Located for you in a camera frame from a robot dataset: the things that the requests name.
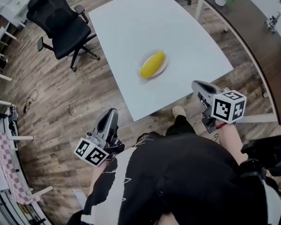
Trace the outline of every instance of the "brown tabletop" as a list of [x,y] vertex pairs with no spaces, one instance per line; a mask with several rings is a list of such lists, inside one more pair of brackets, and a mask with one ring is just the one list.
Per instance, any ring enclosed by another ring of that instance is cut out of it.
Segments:
[[266,16],[251,0],[235,0],[221,7],[204,0],[232,27],[251,52],[269,88],[281,124],[281,37],[265,25]]

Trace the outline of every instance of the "yellow mango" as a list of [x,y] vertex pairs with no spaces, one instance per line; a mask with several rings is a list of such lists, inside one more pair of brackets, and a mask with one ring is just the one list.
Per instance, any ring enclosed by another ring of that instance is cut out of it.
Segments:
[[160,68],[164,58],[165,58],[164,52],[157,52],[141,68],[140,75],[143,78],[150,78]]

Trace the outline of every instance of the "white plate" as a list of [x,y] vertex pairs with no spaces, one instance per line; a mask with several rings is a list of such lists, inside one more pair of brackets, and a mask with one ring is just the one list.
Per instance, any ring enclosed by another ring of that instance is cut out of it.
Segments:
[[[138,73],[138,75],[140,77],[141,77],[141,75],[140,75],[141,69],[144,67],[146,62],[149,59],[151,59],[157,52],[161,52],[161,51],[160,50],[150,51],[140,60],[140,63],[137,66],[137,73]],[[160,75],[162,73],[163,70],[165,70],[165,68],[167,67],[167,65],[169,63],[169,55],[166,52],[164,52],[164,56],[165,56],[164,60],[163,60],[163,62],[161,64],[161,66],[159,67],[159,69],[151,77],[149,77],[148,79],[157,77],[158,75]]]

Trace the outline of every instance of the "brown wooden table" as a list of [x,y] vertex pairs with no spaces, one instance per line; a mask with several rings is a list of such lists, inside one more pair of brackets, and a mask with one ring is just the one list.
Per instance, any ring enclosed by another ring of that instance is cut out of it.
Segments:
[[203,4],[223,20],[243,45],[261,76],[272,104],[273,113],[245,116],[240,122],[277,121],[281,124],[281,36],[266,27],[266,16],[251,0],[235,0],[235,3],[223,7],[214,0],[199,0],[195,15],[198,22]]

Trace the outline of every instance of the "pink checkered cloth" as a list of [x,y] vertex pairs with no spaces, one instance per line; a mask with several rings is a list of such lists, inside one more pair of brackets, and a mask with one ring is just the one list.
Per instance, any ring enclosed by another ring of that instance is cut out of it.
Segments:
[[5,133],[0,133],[0,165],[11,192],[11,199],[19,204],[29,204],[40,201],[39,197],[30,200],[29,194],[24,191],[11,159],[9,144]]

